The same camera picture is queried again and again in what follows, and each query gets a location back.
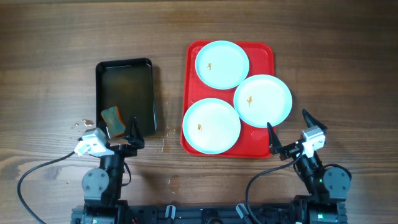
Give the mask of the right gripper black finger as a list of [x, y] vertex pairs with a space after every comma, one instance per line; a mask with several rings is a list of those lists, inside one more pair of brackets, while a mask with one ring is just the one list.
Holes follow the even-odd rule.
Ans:
[[267, 130], [269, 136], [269, 152], [271, 154], [279, 154], [282, 151], [282, 145], [270, 122], [267, 122]]
[[302, 110], [302, 115], [308, 128], [317, 126], [322, 131], [328, 130], [328, 128], [323, 123], [315, 119], [306, 109]]

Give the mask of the orange green sponge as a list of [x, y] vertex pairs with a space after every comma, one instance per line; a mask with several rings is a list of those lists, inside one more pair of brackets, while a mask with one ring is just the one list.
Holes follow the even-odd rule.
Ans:
[[118, 138], [124, 134], [126, 126], [117, 106], [103, 110], [100, 115], [106, 123], [110, 138]]

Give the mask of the light blue plate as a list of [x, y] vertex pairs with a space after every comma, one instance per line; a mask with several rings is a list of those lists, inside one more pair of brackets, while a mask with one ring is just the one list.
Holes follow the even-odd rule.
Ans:
[[292, 109], [292, 94], [287, 85], [271, 75], [253, 75], [236, 89], [233, 105], [239, 117], [255, 128], [277, 126]]
[[192, 104], [182, 121], [182, 131], [196, 151], [215, 155], [231, 149], [241, 132], [236, 110], [218, 98], [205, 98]]
[[239, 45], [226, 40], [206, 44], [195, 59], [199, 79], [217, 90], [238, 86], [247, 77], [249, 67], [246, 52]]

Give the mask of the light blue plate top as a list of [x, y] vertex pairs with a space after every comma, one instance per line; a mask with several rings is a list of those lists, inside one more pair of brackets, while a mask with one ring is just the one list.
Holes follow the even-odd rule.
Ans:
[[206, 44], [195, 59], [199, 79], [217, 90], [238, 86], [247, 77], [249, 67], [246, 52], [239, 45], [226, 40]]

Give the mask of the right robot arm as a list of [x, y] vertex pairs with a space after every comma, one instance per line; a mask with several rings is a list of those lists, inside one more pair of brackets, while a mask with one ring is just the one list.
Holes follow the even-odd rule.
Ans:
[[297, 195], [295, 199], [310, 202], [332, 204], [345, 202], [350, 188], [352, 174], [338, 164], [322, 164], [317, 150], [324, 147], [327, 127], [315, 119], [309, 112], [302, 110], [307, 129], [300, 134], [300, 139], [281, 145], [270, 123], [269, 152], [279, 154], [282, 161], [292, 158], [292, 165], [308, 190], [308, 195]]

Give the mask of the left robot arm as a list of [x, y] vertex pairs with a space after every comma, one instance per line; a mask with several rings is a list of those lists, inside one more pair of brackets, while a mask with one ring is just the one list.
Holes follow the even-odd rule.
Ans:
[[100, 159], [97, 169], [89, 170], [81, 182], [85, 203], [93, 207], [114, 207], [121, 196], [125, 158], [137, 156], [145, 142], [137, 118], [131, 117], [121, 137], [111, 139], [103, 121], [79, 140], [84, 150]]

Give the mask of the red plastic tray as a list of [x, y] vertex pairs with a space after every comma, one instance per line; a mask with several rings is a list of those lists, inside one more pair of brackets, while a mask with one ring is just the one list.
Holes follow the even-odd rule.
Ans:
[[[205, 85], [195, 70], [195, 59], [199, 51], [209, 44], [209, 40], [196, 40], [187, 49], [185, 66], [185, 83], [183, 91], [182, 115], [195, 102], [204, 98], [219, 98], [233, 104], [235, 89], [216, 90]], [[266, 74], [274, 76], [274, 53], [272, 49], [261, 42], [236, 41], [248, 56], [250, 68], [248, 76]], [[267, 129], [255, 128], [241, 122], [241, 133], [236, 144], [228, 151], [218, 154], [219, 157], [265, 159], [271, 156], [268, 150], [269, 137]]]

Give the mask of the black water tray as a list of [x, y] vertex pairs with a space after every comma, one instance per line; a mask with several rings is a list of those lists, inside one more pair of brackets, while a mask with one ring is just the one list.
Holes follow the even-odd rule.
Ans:
[[148, 58], [100, 62], [95, 68], [96, 124], [100, 113], [117, 106], [124, 124], [137, 118], [143, 136], [157, 131], [152, 62]]

